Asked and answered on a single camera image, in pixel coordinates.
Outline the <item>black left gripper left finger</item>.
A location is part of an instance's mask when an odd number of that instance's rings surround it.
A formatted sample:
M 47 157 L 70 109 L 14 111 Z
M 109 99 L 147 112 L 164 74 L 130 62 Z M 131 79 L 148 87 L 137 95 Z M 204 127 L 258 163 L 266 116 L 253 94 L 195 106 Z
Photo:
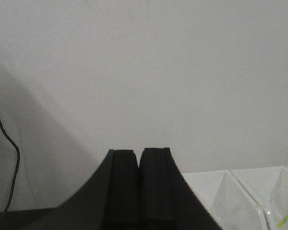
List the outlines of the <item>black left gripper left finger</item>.
M 138 164 L 133 150 L 112 150 L 66 204 L 64 230 L 138 229 Z

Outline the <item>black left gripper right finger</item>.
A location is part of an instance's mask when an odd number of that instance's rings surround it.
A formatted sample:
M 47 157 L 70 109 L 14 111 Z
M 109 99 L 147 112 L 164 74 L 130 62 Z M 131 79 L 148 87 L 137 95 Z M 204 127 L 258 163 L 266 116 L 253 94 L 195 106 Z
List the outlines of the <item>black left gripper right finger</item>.
M 144 149 L 139 165 L 143 230 L 219 230 L 179 171 L 169 148 Z

